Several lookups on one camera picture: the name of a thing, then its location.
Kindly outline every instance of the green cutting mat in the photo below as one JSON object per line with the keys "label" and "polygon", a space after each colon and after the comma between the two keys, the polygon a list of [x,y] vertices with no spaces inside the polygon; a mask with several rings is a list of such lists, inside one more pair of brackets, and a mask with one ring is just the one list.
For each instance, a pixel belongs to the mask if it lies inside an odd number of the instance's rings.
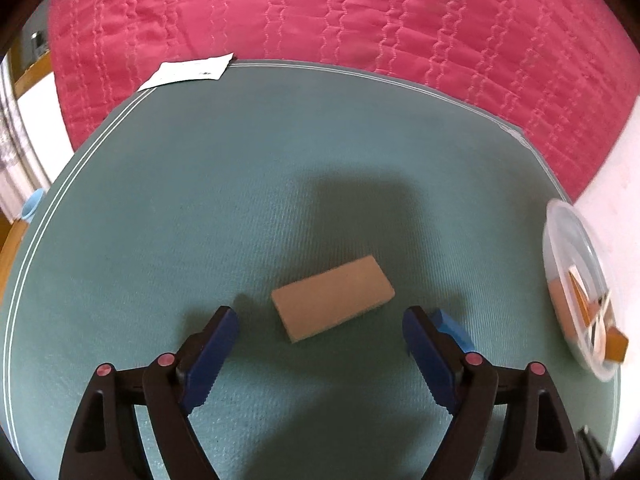
{"label": "green cutting mat", "polygon": [[[95,366],[146,365],[229,304],[241,335],[191,417],[223,480],[417,479],[450,421],[402,341],[421,304],[494,364],[546,363],[574,426],[611,443],[618,383],[577,365],[546,291],[545,206],[561,195],[510,125],[370,73],[246,62],[136,94],[24,239],[0,313],[2,425],[38,480],[57,478]],[[270,291],[366,254],[396,297],[289,343]]]}

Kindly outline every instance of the clear plastic container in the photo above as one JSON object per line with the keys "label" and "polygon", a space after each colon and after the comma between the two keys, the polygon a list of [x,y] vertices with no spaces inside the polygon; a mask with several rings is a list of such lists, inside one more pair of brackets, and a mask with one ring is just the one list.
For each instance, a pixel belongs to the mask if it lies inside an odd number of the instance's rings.
{"label": "clear plastic container", "polygon": [[577,269],[589,301],[597,302],[609,291],[611,306],[607,316],[613,325],[613,306],[618,297],[610,269],[603,261],[602,245],[585,219],[567,202],[553,199],[546,206],[542,254],[549,293],[564,338],[584,368],[601,381],[611,380],[620,365],[599,358],[594,350],[593,333],[583,321],[569,277],[570,268]]}

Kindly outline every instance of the red bedspread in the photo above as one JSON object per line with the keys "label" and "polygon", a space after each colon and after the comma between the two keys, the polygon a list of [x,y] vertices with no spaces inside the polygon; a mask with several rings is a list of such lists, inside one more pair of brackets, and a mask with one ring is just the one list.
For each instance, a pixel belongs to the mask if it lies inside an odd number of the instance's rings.
{"label": "red bedspread", "polygon": [[640,89],[601,0],[52,0],[58,96],[77,148],[166,60],[235,52],[437,88],[521,126],[572,197]]}

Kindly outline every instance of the white line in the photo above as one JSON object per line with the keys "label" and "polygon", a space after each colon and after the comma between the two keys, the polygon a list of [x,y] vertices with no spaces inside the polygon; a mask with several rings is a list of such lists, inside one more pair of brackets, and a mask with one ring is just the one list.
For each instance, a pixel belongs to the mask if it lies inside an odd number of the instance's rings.
{"label": "white line", "polygon": [[407,83],[402,83],[401,81],[396,81],[393,79],[387,79],[387,78],[383,78],[380,76],[377,76],[375,74],[367,74],[367,73],[359,73],[359,72],[350,72],[349,70],[342,70],[340,68],[334,68],[331,66],[307,66],[307,65],[297,65],[297,64],[291,64],[291,63],[282,63],[282,62],[278,62],[278,63],[236,63],[236,64],[231,64],[229,65],[228,68],[242,68],[242,67],[251,67],[251,68],[269,68],[269,67],[286,67],[286,68],[301,68],[304,70],[318,70],[320,72],[334,72],[334,73],[338,73],[338,74],[345,74],[345,75],[350,75],[350,76],[354,76],[354,77],[361,77],[364,79],[371,79],[373,81],[380,81],[383,83],[387,83],[389,85],[394,85],[394,86],[399,86],[400,88],[406,88],[408,90],[413,90],[415,92],[420,92],[422,94],[426,94],[426,95],[430,95],[431,97],[435,97],[436,99],[440,99],[442,101],[446,101],[447,103],[459,106],[461,108],[464,108],[465,110],[468,110],[470,112],[473,112],[481,117],[484,117],[485,119],[489,119],[492,123],[497,124],[498,126],[500,126],[501,130],[504,130],[505,132],[507,132],[508,134],[510,134],[511,137],[513,137],[514,139],[516,139],[522,146],[524,146],[525,148],[527,148],[532,154],[533,156],[536,157],[536,160],[538,162],[538,164],[540,166],[542,166],[542,169],[545,171],[546,176],[549,177],[549,179],[551,180],[551,182],[553,183],[554,187],[556,188],[556,191],[558,192],[558,194],[564,199],[564,200],[569,200],[569,197],[567,196],[567,194],[565,193],[564,189],[562,188],[562,186],[560,186],[560,183],[558,182],[558,179],[556,178],[555,174],[553,173],[553,171],[551,171],[551,169],[549,168],[549,166],[546,164],[545,159],[542,158],[542,156],[540,155],[540,153],[538,152],[538,150],[517,130],[514,130],[513,128],[510,128],[509,126],[507,126],[507,123],[503,120],[498,119],[495,116],[492,116],[491,114],[485,113],[482,110],[479,110],[478,108],[475,108],[473,106],[469,106],[466,103],[463,103],[462,101],[458,101],[456,99],[453,99],[447,95],[441,94],[439,92],[433,91],[428,87],[417,87],[417,86],[413,86],[411,84],[407,84]]}
{"label": "white line", "polygon": [[[47,210],[44,213],[44,218],[38,225],[36,232],[33,235],[33,238],[31,239],[29,247],[27,248],[24,260],[20,265],[20,271],[18,272],[18,278],[16,279],[14,292],[12,294],[11,303],[9,305],[9,312],[7,315],[7,326],[4,331],[4,349],[3,349],[3,355],[2,355],[2,364],[3,364],[2,384],[4,386],[4,396],[3,396],[4,397],[3,399],[4,414],[7,420],[7,427],[9,429],[9,438],[11,440],[12,446],[14,446],[14,449],[16,450],[16,453],[18,454],[20,459],[22,459],[22,455],[20,453],[20,446],[17,441],[17,435],[16,435],[15,425],[14,425],[14,413],[13,413],[12,400],[11,400],[11,355],[12,355],[12,345],[14,341],[15,320],[18,312],[18,307],[20,304],[20,297],[22,295],[22,290],[24,288],[24,282],[26,280],[27,273],[29,272],[29,268],[31,266],[31,261],[33,260],[35,251],[38,248],[38,245],[40,243],[40,240],[42,239],[42,235],[44,234],[44,231],[47,228],[47,225],[49,225],[49,221],[51,220],[53,213],[55,213],[56,209],[58,208],[58,205],[60,204],[60,201],[62,200],[63,196],[66,194],[71,183],[76,179],[76,176],[78,176],[80,170],[84,168],[84,165],[89,161],[89,159],[98,149],[98,147],[104,142],[104,140],[107,137],[109,137],[112,131],[116,129],[116,127],[129,115],[129,113],[131,113],[134,110],[134,108],[138,106],[138,104],[140,104],[144,99],[146,99],[149,95],[151,95],[154,90],[155,89],[151,89],[146,92],[143,92],[139,96],[136,96],[127,105],[127,107],[124,108],[124,110],[121,111],[117,115],[117,117],[114,118],[113,121],[111,121],[111,124],[107,126],[107,128],[105,128],[105,130],[100,134],[100,136],[98,136],[94,140],[94,142],[92,142],[92,144],[84,152],[82,157],[80,157],[78,162],[76,162],[76,165],[73,167],[71,172],[67,175],[66,179],[64,180],[64,182],[62,183],[58,191],[56,192],[55,196],[53,197],[53,200],[49,203],[49,207],[47,207]],[[16,299],[16,291],[18,287],[20,288],[20,291],[18,292],[18,297]]]}
{"label": "white line", "polygon": [[618,371],[613,376],[613,380],[613,391],[615,395],[613,406],[615,407],[615,410],[611,430],[609,431],[609,439],[607,440],[607,454],[609,456],[611,455],[611,451],[613,451],[613,443],[615,442],[616,430],[618,429],[618,418],[620,417],[620,390],[622,389],[622,386],[620,385],[620,368],[618,368]]}
{"label": "white line", "polygon": [[[468,111],[473,112],[473,113],[475,113],[477,115],[480,115],[481,117],[484,117],[485,119],[488,119],[491,122],[497,124],[502,130],[504,130],[505,132],[510,134],[522,146],[527,148],[536,157],[536,160],[538,161],[540,166],[544,169],[544,171],[547,174],[547,176],[551,179],[552,183],[554,184],[554,187],[556,188],[556,190],[558,191],[560,196],[566,198],[566,194],[564,193],[564,190],[562,190],[562,187],[559,185],[555,175],[553,175],[553,173],[549,170],[548,166],[546,165],[546,162],[544,162],[544,160],[542,159],[542,157],[540,156],[538,151],[519,132],[517,132],[516,130],[508,127],[507,124],[505,124],[501,120],[497,119],[496,117],[494,117],[494,116],[492,116],[490,114],[484,113],[482,110],[479,110],[479,109],[477,109],[475,107],[468,106],[468,105],[464,104],[463,102],[460,102],[460,101],[457,101],[455,99],[452,99],[452,98],[450,98],[450,97],[448,97],[446,95],[440,94],[439,92],[431,91],[427,87],[420,88],[420,87],[412,86],[410,84],[402,83],[400,81],[381,78],[381,77],[376,76],[374,74],[350,72],[348,70],[342,70],[340,68],[333,68],[333,67],[328,67],[328,66],[305,66],[305,65],[297,65],[297,64],[290,64],[290,63],[268,63],[268,64],[265,64],[265,63],[250,63],[250,62],[248,62],[248,63],[239,63],[239,64],[230,65],[229,68],[242,68],[242,67],[252,67],[252,68],[270,68],[270,67],[282,68],[282,67],[284,67],[284,68],[298,68],[298,69],[303,69],[303,70],[318,70],[320,72],[340,73],[340,74],[343,74],[343,75],[361,77],[361,78],[364,78],[364,79],[371,79],[371,80],[374,80],[374,81],[384,82],[384,83],[387,83],[387,84],[398,86],[400,88],[405,88],[407,90],[420,92],[420,93],[429,95],[431,97],[434,97],[436,99],[440,99],[440,100],[443,100],[443,101],[445,101],[447,103],[450,103],[450,104],[459,106],[461,108],[464,108],[465,110],[468,110]],[[148,90],[147,92],[144,92],[144,93],[140,94],[139,96],[135,97],[127,105],[127,107],[124,108],[124,110],[121,111],[120,114],[116,118],[114,118],[114,120],[111,122],[111,124],[109,126],[107,126],[107,128],[103,131],[103,133],[101,133],[100,136],[98,136],[97,139],[94,140],[94,142],[84,152],[84,154],[78,160],[78,162],[76,162],[76,165],[73,167],[73,169],[71,170],[69,175],[67,175],[65,181],[62,183],[62,185],[60,186],[60,188],[56,192],[56,195],[53,197],[53,200],[50,202],[49,207],[45,211],[44,217],[43,217],[42,221],[40,222],[40,224],[38,225],[38,227],[36,229],[36,233],[34,234],[33,238],[31,239],[31,242],[29,244],[29,247],[27,248],[27,251],[26,251],[26,254],[25,254],[25,258],[22,261],[22,264],[20,265],[20,270],[18,272],[18,278],[16,279],[16,285],[14,287],[14,292],[12,294],[12,299],[11,299],[11,303],[10,303],[10,306],[9,306],[9,312],[8,312],[8,317],[7,317],[7,326],[5,327],[5,331],[4,331],[4,347],[3,347],[3,352],[2,352],[2,364],[3,364],[3,367],[2,367],[2,384],[4,386],[4,392],[3,392],[4,413],[5,413],[5,417],[6,417],[6,420],[7,420],[7,426],[8,426],[8,429],[9,429],[9,438],[11,440],[12,446],[14,446],[14,449],[18,453],[18,456],[20,457],[20,459],[22,458],[22,455],[20,453],[20,447],[19,447],[18,441],[17,441],[17,435],[16,435],[16,431],[15,431],[15,424],[14,424],[14,412],[13,412],[12,400],[11,400],[11,358],[12,358],[12,346],[13,346],[13,341],[14,341],[15,320],[16,320],[16,317],[17,317],[18,306],[20,304],[20,298],[22,297],[22,291],[24,289],[24,283],[25,283],[25,280],[26,280],[26,276],[27,276],[27,274],[29,272],[29,268],[31,267],[31,262],[33,261],[33,257],[34,257],[35,251],[37,250],[38,245],[40,244],[40,240],[42,239],[42,235],[44,234],[44,231],[46,230],[47,226],[49,225],[49,221],[51,220],[51,218],[53,216],[53,213],[55,213],[56,209],[58,208],[58,205],[60,204],[60,201],[62,200],[62,198],[66,194],[66,192],[67,192],[68,188],[70,187],[70,185],[76,179],[76,176],[78,176],[79,172],[82,170],[82,168],[84,168],[84,165],[89,161],[89,159],[93,156],[93,154],[98,149],[98,147],[104,142],[104,140],[106,140],[106,138],[111,134],[111,132],[114,129],[116,129],[116,127],[119,126],[119,124],[129,115],[129,113],[131,111],[133,111],[133,109],[136,108],[136,106],[139,103],[141,103],[146,97],[148,97],[148,95],[150,95],[154,90],[155,90],[155,88],[152,88],[152,89]],[[18,296],[17,296],[17,299],[16,299],[15,295],[16,295],[16,291],[18,289],[18,286],[20,288],[20,291],[18,292]],[[11,333],[9,335],[9,325],[10,324],[11,324]]]}

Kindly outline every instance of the blue plastic object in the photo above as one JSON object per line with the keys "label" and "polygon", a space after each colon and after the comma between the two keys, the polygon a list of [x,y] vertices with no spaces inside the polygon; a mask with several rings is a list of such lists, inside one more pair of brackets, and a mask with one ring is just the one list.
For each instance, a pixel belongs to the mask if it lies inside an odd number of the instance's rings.
{"label": "blue plastic object", "polygon": [[471,336],[466,333],[466,330],[455,322],[449,314],[438,309],[429,315],[429,319],[431,319],[431,322],[438,329],[438,332],[449,334],[453,339],[455,339],[456,343],[458,343],[458,346],[465,354],[476,351],[476,345],[474,345]]}
{"label": "blue plastic object", "polygon": [[229,309],[204,344],[196,362],[184,375],[180,407],[185,414],[189,415],[207,400],[220,368],[236,342],[238,331],[238,314]]}
{"label": "blue plastic object", "polygon": [[33,216],[36,214],[38,204],[44,197],[44,193],[45,191],[42,188],[36,189],[36,191],[31,193],[31,196],[27,199],[27,202],[25,202],[22,206],[22,214],[20,215],[20,218],[22,220],[28,222],[29,224],[31,223]]}
{"label": "blue plastic object", "polygon": [[433,399],[449,413],[456,413],[460,400],[456,397],[455,377],[411,310],[402,316],[402,335]]}

